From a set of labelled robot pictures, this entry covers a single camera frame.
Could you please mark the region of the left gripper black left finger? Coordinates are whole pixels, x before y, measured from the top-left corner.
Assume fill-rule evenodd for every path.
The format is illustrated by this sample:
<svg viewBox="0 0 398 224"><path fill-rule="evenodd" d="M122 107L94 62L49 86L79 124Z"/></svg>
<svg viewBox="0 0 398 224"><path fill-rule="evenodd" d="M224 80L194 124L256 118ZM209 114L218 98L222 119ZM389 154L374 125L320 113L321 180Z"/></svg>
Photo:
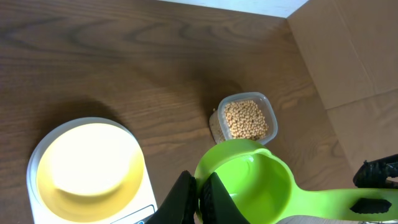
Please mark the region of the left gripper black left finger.
<svg viewBox="0 0 398 224"><path fill-rule="evenodd" d="M196 180L189 171L185 170L146 224L194 224L196 206Z"/></svg>

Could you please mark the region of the green plastic measuring scoop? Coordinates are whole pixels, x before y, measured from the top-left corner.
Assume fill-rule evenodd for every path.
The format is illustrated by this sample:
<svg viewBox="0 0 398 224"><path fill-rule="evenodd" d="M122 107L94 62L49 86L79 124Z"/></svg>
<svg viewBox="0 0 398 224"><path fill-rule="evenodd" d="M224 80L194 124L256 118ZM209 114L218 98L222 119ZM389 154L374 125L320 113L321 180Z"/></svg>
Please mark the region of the green plastic measuring scoop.
<svg viewBox="0 0 398 224"><path fill-rule="evenodd" d="M217 173L228 195L250 223L277 223L305 215L333 220L384 222L397 219L396 189L303 190L288 165L262 144L233 139L212 147L195 171L198 188ZM383 213L356 213L361 198L387 200Z"/></svg>

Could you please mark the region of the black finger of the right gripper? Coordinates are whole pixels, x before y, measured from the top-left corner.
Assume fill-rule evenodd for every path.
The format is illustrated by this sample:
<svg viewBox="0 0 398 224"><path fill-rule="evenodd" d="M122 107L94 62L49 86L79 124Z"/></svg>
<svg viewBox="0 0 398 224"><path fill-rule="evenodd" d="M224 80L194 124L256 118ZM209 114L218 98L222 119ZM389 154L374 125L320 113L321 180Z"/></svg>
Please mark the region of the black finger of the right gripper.
<svg viewBox="0 0 398 224"><path fill-rule="evenodd" d="M397 154L375 161L364 161L353 177L358 188L396 189L397 182L388 178L397 177Z"/></svg>

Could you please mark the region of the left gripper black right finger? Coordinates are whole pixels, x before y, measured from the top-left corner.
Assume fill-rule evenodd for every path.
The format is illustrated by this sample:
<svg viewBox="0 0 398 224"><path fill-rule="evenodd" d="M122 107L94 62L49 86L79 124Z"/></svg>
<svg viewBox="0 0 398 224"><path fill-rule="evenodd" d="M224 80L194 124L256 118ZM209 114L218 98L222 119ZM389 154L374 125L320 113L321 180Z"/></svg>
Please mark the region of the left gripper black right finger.
<svg viewBox="0 0 398 224"><path fill-rule="evenodd" d="M216 172L204 183L199 199L203 224L249 224Z"/></svg>

